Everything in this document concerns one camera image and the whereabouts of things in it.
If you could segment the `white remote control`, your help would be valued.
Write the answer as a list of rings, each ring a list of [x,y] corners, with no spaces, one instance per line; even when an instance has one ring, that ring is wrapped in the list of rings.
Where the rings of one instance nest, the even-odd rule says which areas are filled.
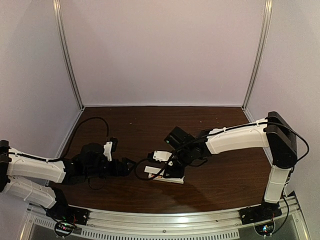
[[[162,175],[159,175],[155,178],[151,177],[149,179],[154,181],[166,182],[166,183],[181,184],[181,185],[184,184],[184,177],[183,178],[163,178]]]

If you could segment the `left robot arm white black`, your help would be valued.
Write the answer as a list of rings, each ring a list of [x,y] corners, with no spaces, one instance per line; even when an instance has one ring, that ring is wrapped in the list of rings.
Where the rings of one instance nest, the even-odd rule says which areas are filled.
[[[72,186],[94,178],[126,177],[136,163],[128,158],[112,158],[117,144],[116,138],[105,145],[89,143],[81,148],[79,154],[67,159],[28,155],[11,148],[7,140],[1,140],[0,191],[42,206],[49,216],[61,222],[76,219],[75,208],[69,206],[60,189],[41,186],[31,178]]]

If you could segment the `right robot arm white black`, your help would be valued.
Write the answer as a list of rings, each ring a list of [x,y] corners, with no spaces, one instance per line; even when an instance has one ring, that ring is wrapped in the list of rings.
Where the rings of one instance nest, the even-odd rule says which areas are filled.
[[[276,112],[245,125],[203,130],[197,137],[176,126],[164,139],[173,149],[164,170],[164,178],[182,178],[185,167],[194,160],[223,152],[269,148],[272,167],[260,205],[240,210],[243,224],[266,221],[281,215],[279,201],[292,169],[298,162],[297,137]]]

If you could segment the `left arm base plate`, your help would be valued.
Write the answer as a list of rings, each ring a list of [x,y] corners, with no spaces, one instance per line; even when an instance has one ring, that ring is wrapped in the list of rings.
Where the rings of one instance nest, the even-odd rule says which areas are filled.
[[[47,215],[56,220],[66,221],[76,225],[86,225],[90,211],[69,205],[56,204],[52,208],[47,208]]]

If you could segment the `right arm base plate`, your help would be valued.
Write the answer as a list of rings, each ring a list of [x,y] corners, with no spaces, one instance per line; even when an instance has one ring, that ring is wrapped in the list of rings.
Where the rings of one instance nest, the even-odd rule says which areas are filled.
[[[262,203],[239,210],[240,220],[243,225],[270,220],[281,215],[282,211],[278,203]]]

